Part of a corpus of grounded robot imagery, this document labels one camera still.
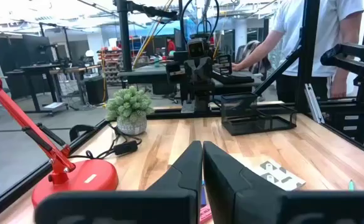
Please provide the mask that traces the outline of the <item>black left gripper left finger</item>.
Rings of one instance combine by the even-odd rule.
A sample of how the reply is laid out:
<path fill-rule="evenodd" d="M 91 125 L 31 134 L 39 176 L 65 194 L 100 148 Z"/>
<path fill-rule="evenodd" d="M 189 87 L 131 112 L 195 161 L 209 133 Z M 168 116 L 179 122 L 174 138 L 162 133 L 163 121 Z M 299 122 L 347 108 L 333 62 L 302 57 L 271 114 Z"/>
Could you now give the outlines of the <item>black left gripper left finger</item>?
<path fill-rule="evenodd" d="M 146 190 L 64 192 L 36 208 L 36 224 L 199 224 L 203 147 L 192 142 Z"/>

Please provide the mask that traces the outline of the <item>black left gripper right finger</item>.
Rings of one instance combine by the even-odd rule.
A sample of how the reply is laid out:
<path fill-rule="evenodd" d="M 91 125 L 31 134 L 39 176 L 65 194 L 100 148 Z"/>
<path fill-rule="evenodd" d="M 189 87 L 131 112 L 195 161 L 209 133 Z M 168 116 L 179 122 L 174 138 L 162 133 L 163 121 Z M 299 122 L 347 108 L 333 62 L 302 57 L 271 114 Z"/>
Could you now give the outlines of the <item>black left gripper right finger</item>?
<path fill-rule="evenodd" d="M 364 190 L 285 191 L 210 141 L 203 176 L 214 224 L 364 224 Z"/>

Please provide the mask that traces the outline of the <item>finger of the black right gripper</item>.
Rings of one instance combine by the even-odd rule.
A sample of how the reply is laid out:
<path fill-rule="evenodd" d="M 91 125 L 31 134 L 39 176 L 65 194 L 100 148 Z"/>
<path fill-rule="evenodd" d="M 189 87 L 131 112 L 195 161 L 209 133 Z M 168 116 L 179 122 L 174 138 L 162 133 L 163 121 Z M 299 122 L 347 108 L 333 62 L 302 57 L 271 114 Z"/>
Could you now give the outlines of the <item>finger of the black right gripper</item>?
<path fill-rule="evenodd" d="M 198 65 L 198 76 L 203 82 L 209 82 L 212 75 L 212 60 L 210 58 L 201 58 Z"/>
<path fill-rule="evenodd" d="M 186 60 L 184 62 L 185 72 L 188 76 L 188 80 L 190 83 L 197 82 L 196 69 L 198 65 L 198 60 Z"/>

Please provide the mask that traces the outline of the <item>pink eraser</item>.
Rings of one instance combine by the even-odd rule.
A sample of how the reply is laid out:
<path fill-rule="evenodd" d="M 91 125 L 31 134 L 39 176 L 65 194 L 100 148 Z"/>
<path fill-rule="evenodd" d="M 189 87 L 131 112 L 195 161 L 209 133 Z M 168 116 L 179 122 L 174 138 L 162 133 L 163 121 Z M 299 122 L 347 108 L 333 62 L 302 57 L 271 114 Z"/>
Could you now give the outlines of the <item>pink eraser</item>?
<path fill-rule="evenodd" d="M 206 224 L 212 221 L 212 211 L 209 205 L 206 205 L 200 209 L 200 224 Z"/>

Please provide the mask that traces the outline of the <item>sticky note pad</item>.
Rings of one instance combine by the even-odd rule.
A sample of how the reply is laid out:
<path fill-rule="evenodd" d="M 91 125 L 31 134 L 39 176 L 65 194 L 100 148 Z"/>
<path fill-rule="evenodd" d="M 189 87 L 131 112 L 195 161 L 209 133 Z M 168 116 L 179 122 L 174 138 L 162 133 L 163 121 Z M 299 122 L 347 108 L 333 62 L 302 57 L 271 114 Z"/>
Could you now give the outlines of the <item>sticky note pad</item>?
<path fill-rule="evenodd" d="M 269 156 L 259 155 L 246 157 L 242 154 L 231 154 L 231 156 L 255 174 L 283 190 L 297 190 L 306 184 L 306 181 L 289 172 Z"/>

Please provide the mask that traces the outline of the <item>black mesh desk organizer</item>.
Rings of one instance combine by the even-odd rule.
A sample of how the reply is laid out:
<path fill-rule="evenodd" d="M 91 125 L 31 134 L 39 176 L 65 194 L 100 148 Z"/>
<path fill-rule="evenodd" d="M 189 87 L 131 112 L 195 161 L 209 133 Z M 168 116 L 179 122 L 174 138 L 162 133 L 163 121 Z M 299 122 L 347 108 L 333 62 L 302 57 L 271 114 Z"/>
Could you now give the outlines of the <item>black mesh desk organizer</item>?
<path fill-rule="evenodd" d="M 234 93 L 221 96 L 223 127 L 232 135 L 282 131 L 296 127 L 297 111 L 277 103 L 276 111 L 258 104 L 254 93 Z"/>

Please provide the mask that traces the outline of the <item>person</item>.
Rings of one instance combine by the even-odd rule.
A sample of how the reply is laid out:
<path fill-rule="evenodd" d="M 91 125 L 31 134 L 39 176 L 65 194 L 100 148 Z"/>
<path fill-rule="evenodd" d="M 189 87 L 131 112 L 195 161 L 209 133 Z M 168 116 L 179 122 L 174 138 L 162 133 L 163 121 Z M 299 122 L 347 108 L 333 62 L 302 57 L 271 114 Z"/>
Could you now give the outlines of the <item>person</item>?
<path fill-rule="evenodd" d="M 171 37 L 168 37 L 167 38 L 167 54 L 169 56 L 171 56 L 174 54 L 175 51 L 176 51 L 175 42 Z"/>
<path fill-rule="evenodd" d="M 348 71 L 324 66 L 320 58 L 337 44 L 358 43 L 363 12 L 364 0 L 282 0 L 267 38 L 250 58 L 240 64 L 234 63 L 232 69 L 240 71 L 250 66 L 277 44 L 281 45 L 282 55 L 288 57 L 298 43 L 303 43 L 303 31 L 310 30 L 314 39 L 309 43 L 314 44 L 314 50 L 304 49 L 302 54 L 313 54 L 309 76 L 314 93 L 321 100 L 344 98 Z"/>

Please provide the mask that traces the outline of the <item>grey work table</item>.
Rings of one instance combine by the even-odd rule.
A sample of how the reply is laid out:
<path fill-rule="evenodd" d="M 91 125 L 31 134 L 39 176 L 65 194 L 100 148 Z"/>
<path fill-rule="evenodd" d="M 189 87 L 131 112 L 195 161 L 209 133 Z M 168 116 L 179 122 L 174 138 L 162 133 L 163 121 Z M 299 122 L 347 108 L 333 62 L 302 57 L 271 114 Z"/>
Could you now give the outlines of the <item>grey work table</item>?
<path fill-rule="evenodd" d="M 239 93 L 252 91 L 252 89 L 259 87 L 262 84 L 260 78 L 254 76 L 250 72 L 235 72 L 237 76 L 249 76 L 252 77 L 254 82 L 252 83 L 237 83 L 237 84 L 222 84 L 216 79 L 212 79 L 215 84 L 215 94 L 222 95 L 227 93 Z M 147 65 L 141 68 L 137 68 L 132 72 L 119 72 L 118 78 L 122 81 L 127 81 L 128 84 L 135 83 L 165 83 L 168 84 L 166 68 L 160 65 L 155 67 L 153 65 Z"/>

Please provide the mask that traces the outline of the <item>striped cloth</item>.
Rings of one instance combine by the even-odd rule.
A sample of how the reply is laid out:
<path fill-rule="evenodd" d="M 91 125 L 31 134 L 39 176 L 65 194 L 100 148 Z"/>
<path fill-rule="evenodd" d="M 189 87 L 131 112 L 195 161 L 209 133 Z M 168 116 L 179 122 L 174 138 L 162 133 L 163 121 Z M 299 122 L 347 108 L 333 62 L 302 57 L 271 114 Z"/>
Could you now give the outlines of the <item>striped cloth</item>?
<path fill-rule="evenodd" d="M 244 62 L 247 58 L 250 58 L 254 51 L 261 45 L 261 42 L 258 40 L 249 41 L 244 49 L 238 64 Z M 243 68 L 243 70 L 247 70 L 251 73 L 262 73 L 266 74 L 267 71 L 271 68 L 271 62 L 269 60 L 268 54 L 266 54 L 263 58 L 258 60 L 255 63 L 252 63 L 250 66 Z"/>

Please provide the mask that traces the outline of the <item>green plant in patterned pot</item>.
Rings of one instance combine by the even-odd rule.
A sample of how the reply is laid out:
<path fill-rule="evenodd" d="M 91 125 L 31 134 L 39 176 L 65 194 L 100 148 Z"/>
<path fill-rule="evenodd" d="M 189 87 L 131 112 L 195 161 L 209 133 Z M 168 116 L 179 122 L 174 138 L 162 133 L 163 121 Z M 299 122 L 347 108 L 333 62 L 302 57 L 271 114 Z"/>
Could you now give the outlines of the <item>green plant in patterned pot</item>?
<path fill-rule="evenodd" d="M 116 91 L 107 101 L 106 110 L 106 120 L 116 121 L 117 128 L 131 136 L 145 132 L 147 115 L 154 112 L 150 97 L 135 86 Z"/>

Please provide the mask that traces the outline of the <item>shelf with red bins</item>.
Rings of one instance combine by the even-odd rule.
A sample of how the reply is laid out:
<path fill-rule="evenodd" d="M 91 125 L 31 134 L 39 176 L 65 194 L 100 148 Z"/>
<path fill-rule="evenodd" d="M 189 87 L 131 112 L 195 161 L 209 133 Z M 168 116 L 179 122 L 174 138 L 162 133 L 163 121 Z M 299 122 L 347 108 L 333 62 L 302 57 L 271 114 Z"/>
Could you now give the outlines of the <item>shelf with red bins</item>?
<path fill-rule="evenodd" d="M 104 47 L 97 51 L 101 71 L 109 85 L 121 83 L 118 73 L 123 69 L 122 50 Z"/>

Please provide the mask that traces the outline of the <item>black waste bin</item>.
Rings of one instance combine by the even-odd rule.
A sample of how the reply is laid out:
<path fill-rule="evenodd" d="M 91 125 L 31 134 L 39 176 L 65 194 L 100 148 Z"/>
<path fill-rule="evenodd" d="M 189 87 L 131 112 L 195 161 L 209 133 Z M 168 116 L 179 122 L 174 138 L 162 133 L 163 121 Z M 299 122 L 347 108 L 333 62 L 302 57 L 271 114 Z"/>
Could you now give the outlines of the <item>black waste bin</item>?
<path fill-rule="evenodd" d="M 98 105 L 108 100 L 107 85 L 102 76 L 85 80 L 85 88 L 89 104 Z"/>

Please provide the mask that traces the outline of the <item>red desk lamp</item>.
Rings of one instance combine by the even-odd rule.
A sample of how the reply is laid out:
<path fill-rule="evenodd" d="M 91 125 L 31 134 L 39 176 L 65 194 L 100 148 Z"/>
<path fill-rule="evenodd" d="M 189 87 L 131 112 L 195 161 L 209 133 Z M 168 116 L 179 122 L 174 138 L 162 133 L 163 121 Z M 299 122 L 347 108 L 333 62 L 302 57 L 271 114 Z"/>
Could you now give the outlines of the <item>red desk lamp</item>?
<path fill-rule="evenodd" d="M 118 176 L 114 165 L 105 160 L 89 159 L 72 163 L 70 146 L 41 124 L 35 124 L 3 90 L 0 79 L 0 103 L 49 158 L 52 172 L 35 186 L 31 200 L 34 207 L 48 196 L 64 191 L 115 190 Z"/>

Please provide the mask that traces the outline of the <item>silver aluminium profile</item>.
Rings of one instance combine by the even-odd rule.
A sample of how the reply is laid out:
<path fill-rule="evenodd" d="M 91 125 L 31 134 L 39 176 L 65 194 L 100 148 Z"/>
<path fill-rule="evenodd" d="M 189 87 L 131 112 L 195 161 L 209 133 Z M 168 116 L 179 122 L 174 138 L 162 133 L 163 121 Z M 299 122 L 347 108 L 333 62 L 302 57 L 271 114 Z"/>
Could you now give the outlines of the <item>silver aluminium profile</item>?
<path fill-rule="evenodd" d="M 307 98 L 307 103 L 309 105 L 310 112 L 312 114 L 312 119 L 319 124 L 324 124 L 324 117 L 320 110 L 319 103 L 317 101 L 314 89 L 310 83 L 304 84 L 304 91 Z"/>

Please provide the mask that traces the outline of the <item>black drawer cabinet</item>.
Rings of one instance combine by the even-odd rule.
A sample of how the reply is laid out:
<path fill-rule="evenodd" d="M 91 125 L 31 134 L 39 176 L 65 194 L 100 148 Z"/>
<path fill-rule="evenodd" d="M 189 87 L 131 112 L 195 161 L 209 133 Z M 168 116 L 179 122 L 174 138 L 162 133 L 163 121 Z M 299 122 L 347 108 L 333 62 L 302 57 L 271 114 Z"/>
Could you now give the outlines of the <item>black drawer cabinet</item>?
<path fill-rule="evenodd" d="M 327 128 L 364 144 L 364 109 L 353 106 L 321 106 L 320 109 Z"/>

